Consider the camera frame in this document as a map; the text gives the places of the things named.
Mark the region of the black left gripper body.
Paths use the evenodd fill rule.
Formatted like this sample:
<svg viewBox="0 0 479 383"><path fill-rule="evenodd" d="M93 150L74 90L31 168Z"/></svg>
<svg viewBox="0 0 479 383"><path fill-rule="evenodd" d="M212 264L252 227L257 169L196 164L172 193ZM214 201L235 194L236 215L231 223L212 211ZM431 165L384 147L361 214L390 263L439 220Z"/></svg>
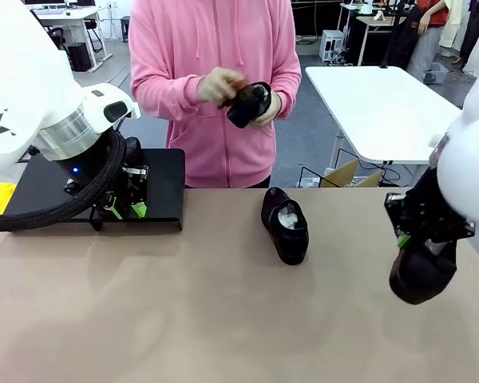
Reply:
<svg viewBox="0 0 479 383"><path fill-rule="evenodd" d="M67 172L69 178L66 181L64 190L69 195L76 195L92 182L104 170L107 159L111 153L111 144L108 138L101 136L99 140L87 151L82 154L62 160L58 164ZM126 196L127 175L123 172L123 167L135 168L141 165L147 165L144 162L144 155L141 143L136 137L125 139L125 155L123 164L117 171L115 178L101 195L95 199L92 206L99 212L102 210L102 197L106 192L114 192L121 201L124 212L134 212Z"/></svg>

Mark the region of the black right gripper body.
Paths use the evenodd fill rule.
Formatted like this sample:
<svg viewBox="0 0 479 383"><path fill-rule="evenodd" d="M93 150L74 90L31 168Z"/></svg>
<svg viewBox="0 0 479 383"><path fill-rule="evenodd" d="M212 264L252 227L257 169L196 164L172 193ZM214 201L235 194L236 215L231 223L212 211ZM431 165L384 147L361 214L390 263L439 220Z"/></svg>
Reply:
<svg viewBox="0 0 479 383"><path fill-rule="evenodd" d="M475 223L445 201L438 187L436 168L427 168L408 191L389 192L384 207L393 228L408 231L411 239L420 243L447 243L475 236Z"/></svg>

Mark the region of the person's left hand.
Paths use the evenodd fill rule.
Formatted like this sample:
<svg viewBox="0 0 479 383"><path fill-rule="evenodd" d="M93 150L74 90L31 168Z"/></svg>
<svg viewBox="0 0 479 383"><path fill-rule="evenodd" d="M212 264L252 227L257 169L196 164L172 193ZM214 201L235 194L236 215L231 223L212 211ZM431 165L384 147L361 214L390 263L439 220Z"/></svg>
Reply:
<svg viewBox="0 0 479 383"><path fill-rule="evenodd" d="M267 111L254 119L250 126L263 127L269 125L279 115L282 108L282 101L277 92L271 91L271 103Z"/></svg>

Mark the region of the person's right hand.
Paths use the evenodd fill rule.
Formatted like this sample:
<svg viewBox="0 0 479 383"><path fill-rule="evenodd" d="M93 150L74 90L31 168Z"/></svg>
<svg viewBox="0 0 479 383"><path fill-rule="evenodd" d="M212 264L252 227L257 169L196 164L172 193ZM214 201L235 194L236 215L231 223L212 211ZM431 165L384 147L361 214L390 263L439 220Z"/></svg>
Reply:
<svg viewBox="0 0 479 383"><path fill-rule="evenodd" d="M218 106L232 100L244 86L247 78L231 69L215 67L198 84L196 95L200 102L212 102Z"/></svg>

